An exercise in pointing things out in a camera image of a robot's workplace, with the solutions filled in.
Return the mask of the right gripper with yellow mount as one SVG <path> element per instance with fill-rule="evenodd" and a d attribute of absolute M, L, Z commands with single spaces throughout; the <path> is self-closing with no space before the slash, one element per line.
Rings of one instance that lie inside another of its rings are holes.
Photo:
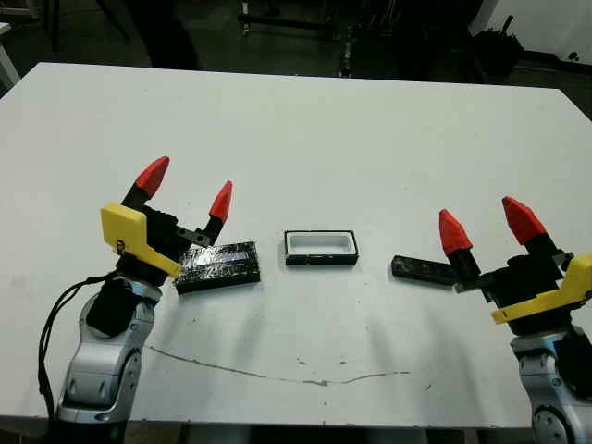
<path fill-rule="evenodd" d="M 511 196 L 502 199 L 508 226 L 530 254 L 559 254 L 560 249 L 533 210 Z M 551 257 L 519 255 L 506 267 L 481 274 L 471 252 L 473 244 L 462 224 L 447 210 L 438 213 L 443 252 L 459 276 L 457 290 L 481 290 L 497 309 L 495 324 L 506 324 L 516 336 L 568 328 L 572 311 L 591 298 L 591 256 L 568 261 L 562 272 Z"/>

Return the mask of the left gripper with yellow mount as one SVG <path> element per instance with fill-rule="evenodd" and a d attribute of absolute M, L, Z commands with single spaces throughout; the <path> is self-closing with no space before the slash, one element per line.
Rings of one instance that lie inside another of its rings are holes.
<path fill-rule="evenodd" d="M 122 204 L 107 203 L 101 209 L 104 240 L 118 255 L 116 271 L 156 287 L 179 276 L 179 261 L 192 245 L 216 243 L 228 219 L 233 189 L 230 180 L 223 185 L 203 230 L 182 228 L 175 216 L 145 205 L 160 187 L 168 165 L 168 156 L 157 158 L 135 179 Z"/>

